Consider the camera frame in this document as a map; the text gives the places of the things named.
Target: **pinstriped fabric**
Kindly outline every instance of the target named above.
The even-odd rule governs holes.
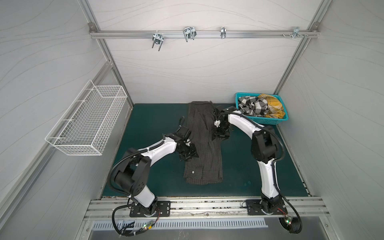
[[[189,104],[188,128],[190,140],[195,144],[198,158],[185,163],[184,178],[191,184],[205,185],[223,181],[221,139],[212,140],[214,107],[210,102]]]

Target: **horizontal metal bar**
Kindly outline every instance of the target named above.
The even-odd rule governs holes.
[[[247,210],[242,207],[246,199],[260,197],[159,197],[159,200],[171,201],[170,217],[167,218],[249,218]],[[320,197],[289,197],[300,216],[330,216]],[[108,198],[93,200],[88,206],[85,220],[108,220],[113,209],[127,203],[127,199]],[[286,203],[287,211],[294,216],[293,209]],[[130,219],[129,209],[116,211],[116,219]],[[280,217],[280,215],[263,215],[262,217]]]
[[[95,39],[152,39],[153,34],[158,33],[164,39],[178,39],[185,38],[183,31],[98,31],[90,33],[92,38]],[[196,30],[197,35],[195,38],[221,38],[220,31]],[[255,30],[255,31],[230,31],[227,30],[226,38],[291,38],[290,35],[293,30]],[[317,38],[320,32],[302,30],[299,34],[308,38]]]

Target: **wavy patterned wall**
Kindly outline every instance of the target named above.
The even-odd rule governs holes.
[[[341,239],[383,239],[384,2],[336,0],[280,95],[281,123]]]
[[[105,61],[76,0],[0,2],[0,202]]]
[[[90,0],[102,30],[306,29],[320,0]],[[273,93],[296,47],[291,39],[108,40],[135,103],[234,102]]]

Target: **dark green work surface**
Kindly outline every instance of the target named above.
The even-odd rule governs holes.
[[[140,149],[177,130],[179,118],[188,116],[188,104],[135,104],[114,164],[128,148]],[[185,182],[184,161],[169,154],[151,167],[148,187],[156,196],[260,196],[261,178],[257,161],[251,155],[250,138],[233,126],[228,140],[221,144],[224,180],[218,184],[193,185]],[[278,184],[286,196],[308,196],[293,162],[286,157],[276,164]],[[108,186],[103,196],[121,196]]]

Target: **wire mesh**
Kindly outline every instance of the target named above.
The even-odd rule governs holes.
[[[122,86],[94,86],[53,146],[67,155],[101,155],[127,98]]]

